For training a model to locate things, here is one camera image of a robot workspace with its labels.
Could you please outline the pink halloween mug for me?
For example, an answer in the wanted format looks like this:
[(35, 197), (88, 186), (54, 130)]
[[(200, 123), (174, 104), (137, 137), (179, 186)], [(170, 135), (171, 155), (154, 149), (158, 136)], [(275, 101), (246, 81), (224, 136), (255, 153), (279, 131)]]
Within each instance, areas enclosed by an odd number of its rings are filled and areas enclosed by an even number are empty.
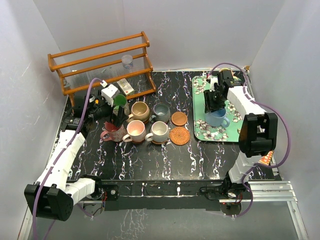
[(104, 131), (100, 134), (100, 139), (104, 142), (121, 142), (126, 134), (127, 130), (124, 125), (116, 127), (113, 123), (106, 121), (104, 123)]

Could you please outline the green inside mug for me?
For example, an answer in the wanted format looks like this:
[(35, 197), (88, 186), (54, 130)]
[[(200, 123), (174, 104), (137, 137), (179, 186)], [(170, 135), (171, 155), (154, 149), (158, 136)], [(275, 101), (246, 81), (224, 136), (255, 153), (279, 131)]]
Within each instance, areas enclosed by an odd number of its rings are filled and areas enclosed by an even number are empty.
[(113, 114), (115, 114), (115, 115), (118, 114), (119, 107), (123, 107), (124, 114), (126, 116), (128, 116), (130, 114), (130, 108), (129, 108), (129, 104), (128, 104), (127, 98), (122, 94), (118, 94), (114, 98), (114, 101), (113, 101)]

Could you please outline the blue mug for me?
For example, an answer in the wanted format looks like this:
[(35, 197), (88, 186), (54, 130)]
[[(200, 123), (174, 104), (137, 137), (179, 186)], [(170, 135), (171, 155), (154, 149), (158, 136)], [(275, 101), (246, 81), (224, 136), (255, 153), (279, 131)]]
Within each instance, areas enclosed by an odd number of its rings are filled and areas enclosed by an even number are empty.
[(227, 118), (227, 111), (225, 108), (204, 114), (205, 121), (212, 127), (227, 128), (230, 125), (230, 120)]

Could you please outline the pale pink mug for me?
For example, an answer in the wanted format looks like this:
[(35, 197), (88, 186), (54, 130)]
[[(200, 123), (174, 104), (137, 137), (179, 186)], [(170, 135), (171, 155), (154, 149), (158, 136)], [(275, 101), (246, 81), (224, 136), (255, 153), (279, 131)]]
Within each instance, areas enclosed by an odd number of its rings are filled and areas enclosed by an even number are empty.
[(146, 137), (145, 124), (140, 120), (133, 120), (127, 125), (127, 134), (123, 136), (123, 142), (142, 143)]

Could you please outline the brown stoneware mug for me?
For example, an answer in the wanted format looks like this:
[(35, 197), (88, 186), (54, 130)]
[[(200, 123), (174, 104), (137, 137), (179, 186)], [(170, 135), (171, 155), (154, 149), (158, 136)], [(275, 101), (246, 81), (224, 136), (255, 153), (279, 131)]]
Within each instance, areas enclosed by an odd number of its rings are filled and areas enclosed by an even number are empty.
[(150, 114), (151, 110), (149, 106), (143, 101), (137, 101), (132, 105), (126, 122), (130, 123), (133, 120), (139, 120), (146, 124), (150, 119)]

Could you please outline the green floral tray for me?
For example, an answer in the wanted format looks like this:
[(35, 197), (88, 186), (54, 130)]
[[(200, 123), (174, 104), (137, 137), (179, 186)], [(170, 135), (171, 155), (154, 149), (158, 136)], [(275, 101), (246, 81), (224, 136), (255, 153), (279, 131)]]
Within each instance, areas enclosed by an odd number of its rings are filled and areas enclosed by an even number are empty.
[(192, 79), (192, 101), (193, 101), (193, 126), (194, 134), (200, 141), (210, 142), (232, 142), (237, 143), (243, 119), (235, 105), (227, 100), (225, 102), (226, 117), (230, 120), (230, 125), (210, 126), (205, 120), (205, 99), (203, 92), (210, 88), (205, 76), (195, 76)]

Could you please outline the light wood coaster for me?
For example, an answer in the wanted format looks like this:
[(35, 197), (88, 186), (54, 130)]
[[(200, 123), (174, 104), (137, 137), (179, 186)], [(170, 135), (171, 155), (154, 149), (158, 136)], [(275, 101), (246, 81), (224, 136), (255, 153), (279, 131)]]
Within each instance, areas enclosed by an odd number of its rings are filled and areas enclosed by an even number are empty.
[(172, 114), (171, 122), (178, 127), (184, 126), (188, 121), (188, 116), (181, 111), (177, 111)]

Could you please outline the white cream mug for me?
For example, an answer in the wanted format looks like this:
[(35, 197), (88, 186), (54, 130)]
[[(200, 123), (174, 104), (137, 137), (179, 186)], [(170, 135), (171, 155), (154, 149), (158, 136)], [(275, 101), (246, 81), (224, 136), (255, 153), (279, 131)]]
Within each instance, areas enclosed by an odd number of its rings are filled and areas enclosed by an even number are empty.
[(156, 143), (162, 143), (168, 140), (170, 135), (169, 127), (162, 121), (156, 121), (150, 128), (150, 133), (145, 136), (145, 140), (148, 142), (154, 141)]

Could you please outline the grey mug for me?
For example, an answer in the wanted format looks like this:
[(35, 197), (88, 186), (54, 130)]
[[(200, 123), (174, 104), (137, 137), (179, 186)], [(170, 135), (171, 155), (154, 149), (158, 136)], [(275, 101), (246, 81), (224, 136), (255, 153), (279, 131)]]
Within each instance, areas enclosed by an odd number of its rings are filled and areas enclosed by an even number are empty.
[(170, 108), (165, 103), (157, 103), (152, 108), (152, 114), (149, 118), (151, 123), (164, 122), (168, 123), (171, 117)]

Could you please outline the woven rattan coaster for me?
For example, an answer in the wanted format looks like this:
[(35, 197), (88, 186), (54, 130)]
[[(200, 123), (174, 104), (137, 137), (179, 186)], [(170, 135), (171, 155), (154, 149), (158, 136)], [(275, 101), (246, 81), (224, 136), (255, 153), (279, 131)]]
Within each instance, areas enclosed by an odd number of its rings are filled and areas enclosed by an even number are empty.
[(189, 142), (190, 131), (184, 127), (178, 126), (170, 131), (169, 137), (173, 144), (182, 146)]
[(168, 140), (165, 140), (165, 141), (162, 141), (162, 142), (157, 142), (157, 141), (154, 141), (154, 140), (151, 141), (151, 143), (156, 144), (156, 145), (162, 145), (162, 144), (165, 144), (166, 142), (168, 142)]

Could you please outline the orange wooden shelf rack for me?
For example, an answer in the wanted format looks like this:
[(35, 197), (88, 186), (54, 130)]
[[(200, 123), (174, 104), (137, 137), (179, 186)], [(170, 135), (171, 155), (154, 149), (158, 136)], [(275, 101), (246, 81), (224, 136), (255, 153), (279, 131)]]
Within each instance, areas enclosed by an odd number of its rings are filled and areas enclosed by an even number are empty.
[[(56, 72), (63, 95), (68, 96), (72, 106), (75, 94), (87, 90), (93, 78), (108, 84), (125, 78), (134, 89), (128, 99), (138, 98), (156, 92), (152, 79), (153, 66), (147, 48), (149, 38), (144, 31), (133, 35), (107, 40), (88, 46), (55, 54), (48, 54), (48, 67)], [(133, 67), (124, 68), (122, 56), (133, 57)]]

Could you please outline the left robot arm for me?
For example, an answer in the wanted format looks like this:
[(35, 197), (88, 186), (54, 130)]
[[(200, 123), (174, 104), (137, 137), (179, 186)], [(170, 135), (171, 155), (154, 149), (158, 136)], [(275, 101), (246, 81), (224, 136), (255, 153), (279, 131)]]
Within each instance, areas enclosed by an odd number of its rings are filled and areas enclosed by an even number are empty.
[(86, 141), (90, 123), (105, 119), (106, 123), (118, 127), (128, 118), (127, 99), (118, 94), (110, 104), (103, 95), (87, 94), (83, 106), (73, 107), (75, 118), (66, 118), (61, 126), (58, 143), (43, 173), (33, 184), (24, 189), (27, 205), (33, 219), (37, 217), (66, 221), (82, 199), (93, 200), (103, 195), (101, 179), (85, 174), (76, 182), (68, 184), (69, 172), (74, 160)]

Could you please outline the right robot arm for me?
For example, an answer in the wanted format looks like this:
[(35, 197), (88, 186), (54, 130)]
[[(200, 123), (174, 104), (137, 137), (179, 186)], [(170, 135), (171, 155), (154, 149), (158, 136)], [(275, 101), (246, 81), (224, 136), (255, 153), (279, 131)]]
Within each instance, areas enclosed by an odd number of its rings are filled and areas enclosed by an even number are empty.
[(275, 149), (277, 142), (277, 115), (255, 104), (246, 89), (234, 79), (231, 70), (222, 69), (217, 73), (217, 80), (210, 81), (210, 89), (203, 92), (205, 121), (210, 126), (229, 126), (226, 101), (234, 104), (243, 120), (238, 138), (240, 152), (216, 189), (217, 193), (230, 199), (249, 189), (249, 173), (263, 156)]

